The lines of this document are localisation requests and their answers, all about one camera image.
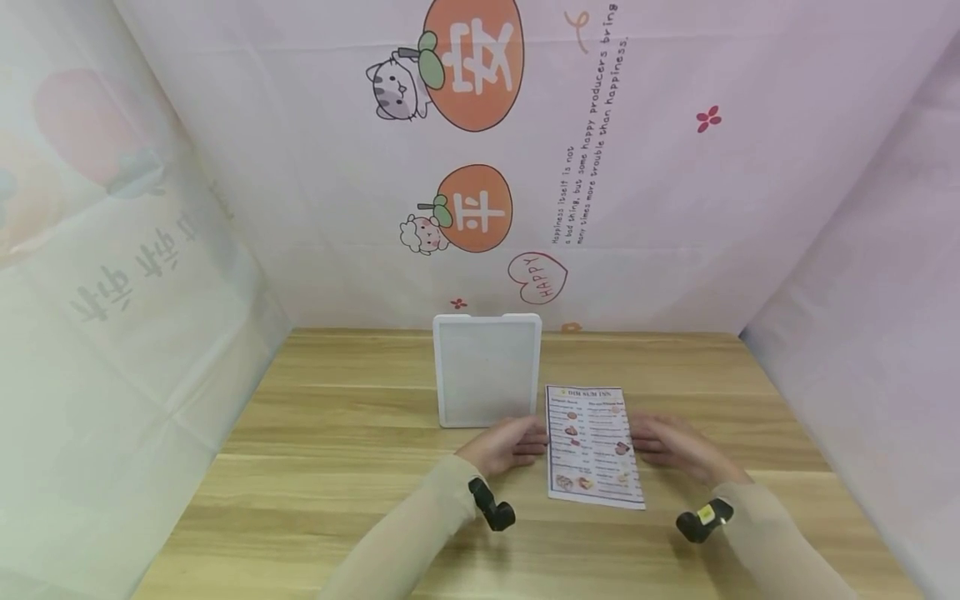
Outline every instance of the table surface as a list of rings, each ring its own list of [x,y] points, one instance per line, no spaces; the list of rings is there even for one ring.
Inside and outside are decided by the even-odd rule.
[[[540,387],[619,386],[680,415],[776,493],[863,598],[919,598],[735,337],[545,334]],[[543,410],[540,392],[540,412]],[[298,330],[285,342],[137,600],[313,598],[353,545],[475,430],[440,429],[429,332]],[[497,481],[518,523],[475,522],[414,598],[758,597],[722,536],[673,525],[708,491],[640,464],[644,512],[546,497],[543,461]]]

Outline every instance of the printed menu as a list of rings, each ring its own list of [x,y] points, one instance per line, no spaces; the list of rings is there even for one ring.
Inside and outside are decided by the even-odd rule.
[[[546,386],[547,496],[646,509],[623,390]]]

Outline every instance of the cartoon sheep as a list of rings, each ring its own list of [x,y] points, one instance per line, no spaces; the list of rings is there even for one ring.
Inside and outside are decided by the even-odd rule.
[[[400,224],[400,241],[413,252],[429,256],[433,252],[446,250],[450,242],[440,231],[437,217],[415,217],[410,215]]]

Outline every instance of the backdrop wall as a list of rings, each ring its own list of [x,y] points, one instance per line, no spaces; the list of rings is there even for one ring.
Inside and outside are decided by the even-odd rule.
[[[739,332],[957,28],[949,0],[117,4],[324,326]]]
[[[128,597],[287,330],[113,5],[0,2],[0,597]]]
[[[929,598],[960,597],[960,38],[746,340]]]

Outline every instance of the beige sleeve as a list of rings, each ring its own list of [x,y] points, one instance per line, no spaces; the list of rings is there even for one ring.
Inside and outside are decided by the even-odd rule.
[[[764,598],[856,598],[772,492],[759,484],[728,483],[717,486],[713,494],[733,507],[733,518],[723,529]]]
[[[462,458],[443,458],[333,571],[320,600],[408,597],[444,545],[476,517],[467,488],[475,477],[480,473]]]

